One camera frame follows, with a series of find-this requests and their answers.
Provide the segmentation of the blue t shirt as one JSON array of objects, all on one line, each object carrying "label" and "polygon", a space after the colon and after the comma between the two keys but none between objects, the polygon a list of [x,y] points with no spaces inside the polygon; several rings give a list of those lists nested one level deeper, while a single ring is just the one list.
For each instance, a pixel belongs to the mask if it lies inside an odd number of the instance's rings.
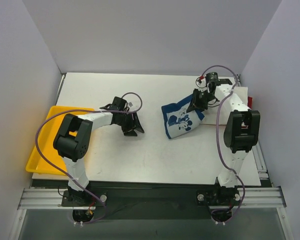
[{"label": "blue t shirt", "polygon": [[197,128],[204,114],[199,110],[187,112],[192,96],[189,95],[177,103],[170,103],[161,107],[165,134],[174,139]]}]

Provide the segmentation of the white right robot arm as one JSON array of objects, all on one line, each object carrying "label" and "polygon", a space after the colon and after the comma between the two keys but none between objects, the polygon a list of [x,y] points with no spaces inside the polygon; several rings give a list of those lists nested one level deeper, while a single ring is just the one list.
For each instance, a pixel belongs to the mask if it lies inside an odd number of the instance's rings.
[{"label": "white right robot arm", "polygon": [[188,112],[203,113],[202,124],[215,125],[216,145],[223,169],[217,181],[220,187],[211,192],[212,200],[223,204],[230,197],[226,188],[238,184],[243,162],[258,142],[261,115],[248,106],[248,100],[239,95],[241,90],[228,78],[219,78],[209,72],[196,79]]}]

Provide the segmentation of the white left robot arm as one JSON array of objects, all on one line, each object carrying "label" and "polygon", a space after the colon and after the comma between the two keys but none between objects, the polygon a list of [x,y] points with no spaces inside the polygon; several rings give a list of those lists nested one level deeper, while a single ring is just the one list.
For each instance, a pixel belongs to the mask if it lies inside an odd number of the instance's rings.
[{"label": "white left robot arm", "polygon": [[69,178],[68,191],[73,194],[73,200],[78,205],[85,206],[91,201],[84,158],[92,132],[105,126],[117,125],[121,127],[124,136],[136,137],[138,132],[143,134],[145,131],[138,118],[138,110],[130,110],[127,100],[116,96],[112,103],[98,110],[85,110],[80,115],[69,111],[64,115],[53,148],[65,163]]}]

